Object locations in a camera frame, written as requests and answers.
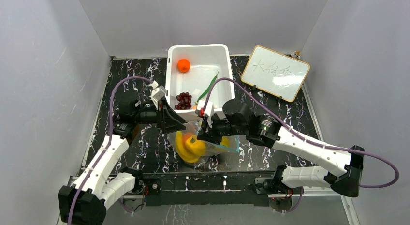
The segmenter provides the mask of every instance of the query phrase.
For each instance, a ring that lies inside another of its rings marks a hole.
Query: white plastic bin
[[[187,73],[183,74],[178,70],[177,63],[180,59],[187,59],[190,62],[191,67]],[[182,92],[192,95],[191,104],[194,106],[195,101],[206,90],[217,73],[218,78],[232,79],[231,62],[226,45],[172,46],[168,50],[167,61],[165,88],[168,90],[168,95],[166,99],[172,109],[179,103],[176,96]],[[214,111],[220,118],[225,117],[222,112],[223,104],[232,98],[235,98],[233,83],[222,81],[214,87],[209,100],[214,103]],[[186,121],[200,120],[195,110],[176,110],[176,112]]]

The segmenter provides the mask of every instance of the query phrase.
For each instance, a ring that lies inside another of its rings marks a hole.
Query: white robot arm
[[[151,99],[154,106],[142,105],[138,100],[129,100],[121,103],[119,117],[114,123],[114,135],[111,145],[107,148],[109,136],[106,136],[101,148],[88,165],[88,168],[72,184],[63,186],[59,192],[60,214],[63,222],[68,219],[73,195],[82,187],[79,199],[73,213],[73,221],[78,224],[102,224],[106,210],[127,192],[141,192],[145,184],[142,173],[132,169],[121,171],[109,183],[107,179],[115,164],[124,152],[127,151],[133,140],[138,124],[156,123],[163,133],[184,130],[184,121],[178,116],[165,100],[166,91],[163,87],[152,91]],[[198,139],[220,143],[223,136],[245,135],[246,139],[255,145],[267,146],[295,154],[311,161],[318,166],[288,167],[279,166],[274,176],[255,178],[253,189],[257,194],[268,195],[283,190],[294,189],[301,186],[328,187],[335,192],[350,196],[358,196],[363,157],[350,154],[346,151],[332,151],[311,145],[307,140],[328,145],[319,140],[303,135],[305,140],[296,138],[289,129],[283,127],[270,116],[255,116],[250,108],[238,100],[232,99],[223,106],[226,118],[220,119],[213,113],[213,107],[203,110],[204,101],[198,103],[196,113],[202,117],[203,122]],[[363,150],[358,146],[353,149]],[[100,154],[102,158],[96,166],[91,166],[97,161]]]

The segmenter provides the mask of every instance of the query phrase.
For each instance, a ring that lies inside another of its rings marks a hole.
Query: transparent plastic bag
[[[188,122],[185,126],[187,128],[184,131],[169,133],[168,141],[186,163],[203,162],[202,157],[218,155],[223,152],[239,153],[238,136],[224,136],[220,144],[212,144],[197,139],[198,131],[201,128],[200,122]]]

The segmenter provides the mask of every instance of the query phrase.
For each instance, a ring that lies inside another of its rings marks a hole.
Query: green vegetable
[[[196,100],[196,102],[195,102],[196,104],[198,104],[199,100],[201,100],[209,92],[209,90],[211,89],[212,84],[217,80],[218,74],[219,74],[219,72],[217,72],[214,79],[212,79],[211,83],[209,83],[209,86],[208,86],[208,88],[206,88],[205,92],[203,92],[201,94],[201,96],[199,96],[198,100]]]

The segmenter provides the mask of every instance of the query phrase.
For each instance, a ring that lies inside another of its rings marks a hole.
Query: table
[[[247,89],[247,91],[251,91],[251,86],[242,83],[240,80],[248,59],[249,56],[231,56],[231,65],[234,80]],[[166,58],[112,61],[94,129],[93,141],[87,154],[86,165],[90,163],[96,151],[100,148],[107,133],[108,103],[115,84],[128,76],[137,75],[155,79],[160,85],[165,86],[165,72]],[[133,91],[140,100],[147,101],[149,100],[150,90],[151,88],[143,84],[141,80],[131,80],[118,88],[116,98],[121,97],[125,92]],[[295,101],[292,103],[280,100],[260,90],[252,91],[252,96],[279,115],[287,124],[292,125],[296,130],[317,138],[314,123],[302,89],[298,92]],[[258,107],[236,86],[235,97],[247,103],[255,113],[265,113],[264,110]],[[218,156],[212,156],[205,166],[193,168],[180,159],[173,147],[168,143],[166,135],[160,134],[155,125],[140,125],[140,129],[140,134],[135,138],[128,151],[120,158],[118,164],[113,169],[113,173],[118,173],[120,169],[126,166],[142,170],[144,173],[256,171],[275,170],[278,165],[293,167],[312,166],[311,162],[293,154],[265,147],[257,147],[241,138],[239,153],[223,153]]]

